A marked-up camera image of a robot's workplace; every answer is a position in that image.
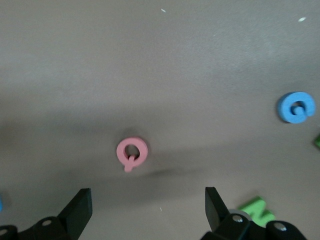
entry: white speck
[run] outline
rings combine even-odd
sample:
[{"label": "white speck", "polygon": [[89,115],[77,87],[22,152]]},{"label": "white speck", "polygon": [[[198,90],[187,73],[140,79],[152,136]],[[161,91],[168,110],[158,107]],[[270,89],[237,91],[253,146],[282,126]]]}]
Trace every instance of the white speck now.
[{"label": "white speck", "polygon": [[302,17],[298,20],[299,23],[303,22],[304,20],[306,20],[306,17]]}]

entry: pink object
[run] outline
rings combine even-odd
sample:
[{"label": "pink object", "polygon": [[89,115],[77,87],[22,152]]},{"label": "pink object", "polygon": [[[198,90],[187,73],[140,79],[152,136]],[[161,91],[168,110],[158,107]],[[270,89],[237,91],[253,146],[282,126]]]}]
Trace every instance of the pink object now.
[{"label": "pink object", "polygon": [[[128,156],[126,153],[126,147],[129,145],[134,145],[139,150],[139,156],[131,155]],[[120,161],[124,165],[124,171],[129,173],[133,168],[141,165],[148,156],[148,147],[147,144],[139,137],[128,137],[122,140],[118,147],[116,148],[116,155]]]}]

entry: blue object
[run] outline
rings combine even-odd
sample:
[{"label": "blue object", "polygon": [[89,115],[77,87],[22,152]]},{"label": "blue object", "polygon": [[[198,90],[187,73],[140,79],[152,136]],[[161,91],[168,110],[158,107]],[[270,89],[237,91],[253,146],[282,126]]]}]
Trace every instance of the blue object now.
[{"label": "blue object", "polygon": [[300,124],[316,112],[316,104],[311,95],[306,92],[290,92],[278,102],[278,113],[282,120]]}]

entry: green object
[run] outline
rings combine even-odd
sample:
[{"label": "green object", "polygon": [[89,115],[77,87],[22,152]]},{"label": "green object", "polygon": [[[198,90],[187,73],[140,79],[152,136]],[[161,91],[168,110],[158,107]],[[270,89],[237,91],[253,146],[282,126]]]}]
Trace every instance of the green object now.
[{"label": "green object", "polygon": [[260,196],[257,196],[238,209],[249,214],[252,221],[257,225],[265,227],[268,222],[276,219],[271,211],[265,210],[266,205],[266,202]]},{"label": "green object", "polygon": [[315,140],[314,140],[314,144],[320,148],[320,136],[318,136]]}]

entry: gray surface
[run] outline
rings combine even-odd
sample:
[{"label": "gray surface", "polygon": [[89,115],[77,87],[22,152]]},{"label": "gray surface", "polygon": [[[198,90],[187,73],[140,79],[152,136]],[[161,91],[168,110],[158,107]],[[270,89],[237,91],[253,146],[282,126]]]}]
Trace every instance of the gray surface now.
[{"label": "gray surface", "polygon": [[[275,106],[319,105],[319,26],[318,0],[0,0],[0,224],[91,187],[81,240],[197,240],[215,186],[317,239],[320,113],[286,124]],[[132,135],[151,151],[126,174]]]}]

